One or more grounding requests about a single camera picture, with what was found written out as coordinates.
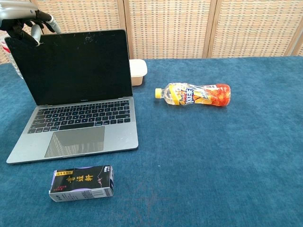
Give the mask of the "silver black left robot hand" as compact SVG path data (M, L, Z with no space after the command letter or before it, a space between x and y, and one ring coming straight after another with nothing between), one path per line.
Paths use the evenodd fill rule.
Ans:
M0 0L0 30L14 39L31 46L40 45L42 28L61 33L54 17L39 10L38 6L23 0Z

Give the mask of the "grey laptop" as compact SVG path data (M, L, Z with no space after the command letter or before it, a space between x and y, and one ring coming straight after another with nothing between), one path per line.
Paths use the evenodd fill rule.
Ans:
M5 41L36 103L7 163L138 148L124 30Z

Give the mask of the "clear water bottle red label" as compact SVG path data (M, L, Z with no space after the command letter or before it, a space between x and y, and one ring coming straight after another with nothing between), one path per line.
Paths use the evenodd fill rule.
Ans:
M10 52L10 49L8 48L6 42L5 42L5 38L8 37L9 35L1 35L0 36L0 45L2 46L6 56L8 57L10 63L13 65L13 67L15 68L16 73L23 79L23 76Z

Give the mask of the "beige lidded lunch box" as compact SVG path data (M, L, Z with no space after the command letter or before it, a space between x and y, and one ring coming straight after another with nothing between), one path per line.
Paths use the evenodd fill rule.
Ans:
M129 60L132 86L140 86L144 76L147 74L147 64L142 59Z

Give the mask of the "woven bamboo folding screen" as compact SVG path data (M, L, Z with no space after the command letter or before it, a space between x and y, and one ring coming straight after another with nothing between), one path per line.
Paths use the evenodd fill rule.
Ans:
M124 29L132 59L303 56L303 0L25 0L62 32Z

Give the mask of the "black ink box gold characters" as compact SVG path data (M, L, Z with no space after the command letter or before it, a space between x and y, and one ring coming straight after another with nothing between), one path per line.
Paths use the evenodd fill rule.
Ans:
M111 165L55 170L49 190L55 202L111 197L114 173Z

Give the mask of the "orange tea plastic bottle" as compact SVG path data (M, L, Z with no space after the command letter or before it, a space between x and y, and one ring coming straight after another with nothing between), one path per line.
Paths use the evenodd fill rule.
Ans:
M163 98L169 105L227 106L231 100L231 88L227 84L197 86L188 83L169 83L165 88L156 88L155 97Z

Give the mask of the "blue carpet table cover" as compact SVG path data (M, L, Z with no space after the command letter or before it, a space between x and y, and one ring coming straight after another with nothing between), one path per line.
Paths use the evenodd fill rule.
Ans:
M303 56L147 60L137 150L9 165L35 103L0 65L0 227L303 227ZM227 106L169 105L169 83L227 84ZM56 169L111 165L114 195L54 202Z

